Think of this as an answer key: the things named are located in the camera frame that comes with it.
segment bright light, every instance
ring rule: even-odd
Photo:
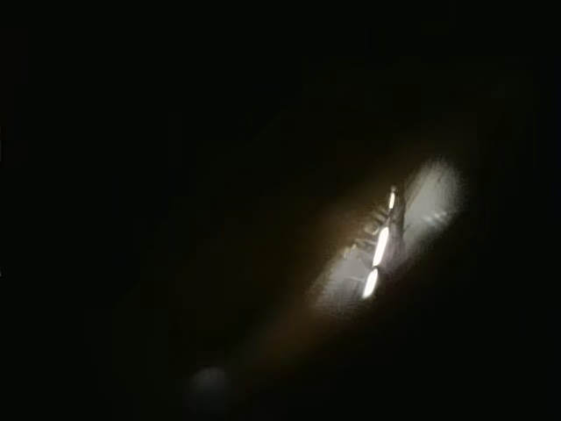
[[[362,293],[363,298],[368,298],[374,292],[374,287],[376,286],[376,281],[378,281],[378,269],[374,268],[374,270],[368,275],[368,279],[366,279],[365,290]]]
[[[389,234],[388,227],[383,228],[382,231],[380,232],[380,236],[378,237],[378,245],[376,246],[376,253],[374,253],[374,260],[372,266],[378,266],[382,261],[384,250],[386,250],[388,234]]]

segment glowing light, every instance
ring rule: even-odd
[[[376,287],[376,281],[378,281],[378,269],[374,268],[374,270],[368,275],[366,279],[365,290],[362,293],[363,298],[368,298],[374,292],[374,288]]]
[[[385,227],[380,232],[380,236],[378,237],[378,246],[376,247],[376,253],[374,253],[374,260],[372,266],[378,266],[382,261],[382,257],[384,256],[384,250],[386,250],[387,244],[387,236],[389,234],[389,228]]]

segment dark background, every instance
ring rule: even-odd
[[[447,90],[451,68],[483,68],[484,79],[522,75],[523,94],[512,97],[528,106],[491,114],[497,123],[471,155],[486,145],[485,163],[470,166],[478,170],[465,216],[442,238],[444,251],[409,274],[428,276],[430,288],[390,294],[309,364],[264,385],[239,416],[557,410],[558,57],[548,19],[443,6],[389,20],[384,12],[296,24],[274,11],[261,19],[222,11],[7,34],[3,168],[33,168],[6,190],[19,205],[7,208],[26,221],[10,249],[33,250],[59,278],[38,281],[22,265],[38,284],[38,304],[28,304],[38,314],[25,313],[37,334],[25,336],[41,370],[23,380],[27,402],[42,384],[54,392],[49,412],[179,417],[183,379],[226,359],[299,290],[290,280],[315,260],[293,245],[312,244],[307,227],[360,182],[363,173],[347,169],[365,164],[363,151],[393,147],[317,132],[292,139],[310,119],[315,127],[325,119],[329,132],[330,113],[347,112],[340,98],[334,111],[316,112],[322,91],[312,87],[353,69],[387,78],[382,132],[397,134],[467,95]],[[542,25],[529,31],[514,18]],[[404,60],[425,73],[403,70]],[[351,85],[341,96],[360,91]],[[360,98],[357,107],[368,108]],[[292,132],[257,136],[280,111],[299,116]],[[334,168],[344,175],[329,176]],[[268,252],[247,255],[257,249]],[[384,322],[373,330],[373,319]]]

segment light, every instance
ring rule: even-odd
[[[385,227],[380,232],[380,236],[378,237],[378,246],[376,247],[376,253],[374,253],[374,260],[372,266],[378,266],[382,261],[382,257],[384,256],[384,250],[386,250],[387,244],[387,235],[389,234],[389,228]]]
[[[392,210],[394,208],[395,202],[395,193],[392,191],[389,195],[389,209]]]
[[[363,298],[368,298],[374,292],[374,287],[376,286],[376,281],[378,281],[378,268],[374,268],[374,270],[368,275],[366,279],[365,290],[362,293]]]

